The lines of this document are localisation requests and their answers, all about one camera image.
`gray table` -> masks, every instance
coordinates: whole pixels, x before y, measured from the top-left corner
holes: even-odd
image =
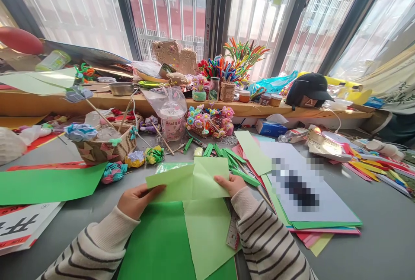
[[[138,140],[138,149],[144,143]],[[304,157],[311,157],[307,147],[295,145]],[[187,155],[166,156],[166,162],[193,159],[192,144]],[[80,160],[74,145],[54,140],[16,161],[0,167],[35,165]],[[119,182],[100,184],[92,196],[68,201],[33,247],[0,257],[0,279],[31,280],[40,275],[89,223],[102,220],[128,188],[145,182],[153,166],[141,167]],[[320,280],[414,279],[412,230],[415,205],[404,195],[384,183],[368,183],[341,165],[324,162],[321,175],[345,203],[363,221],[362,235],[335,235],[316,258],[301,241],[297,243]],[[258,192],[255,197],[260,200]],[[240,279],[249,279],[242,251],[236,260]]]

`green plate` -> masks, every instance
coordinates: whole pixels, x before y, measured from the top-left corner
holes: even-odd
[[[144,88],[147,89],[154,89],[154,88],[159,88],[160,87],[160,83],[154,82],[154,81],[139,81],[138,84]]]

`metal bowl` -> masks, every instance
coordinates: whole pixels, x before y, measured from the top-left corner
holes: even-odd
[[[112,95],[115,96],[127,96],[134,93],[133,83],[109,83],[108,85]]]

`hand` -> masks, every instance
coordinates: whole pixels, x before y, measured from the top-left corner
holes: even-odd
[[[237,192],[246,186],[242,177],[233,174],[229,174],[229,180],[219,175],[215,175],[214,179],[229,192],[231,197],[235,196]]]
[[[166,185],[159,185],[151,190],[147,189],[147,184],[126,190],[118,202],[118,209],[133,220],[139,220],[146,206],[153,201]]]

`red balloon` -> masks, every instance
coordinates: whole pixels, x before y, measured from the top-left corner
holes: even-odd
[[[18,52],[33,55],[43,53],[42,42],[23,29],[8,26],[0,27],[0,41]]]

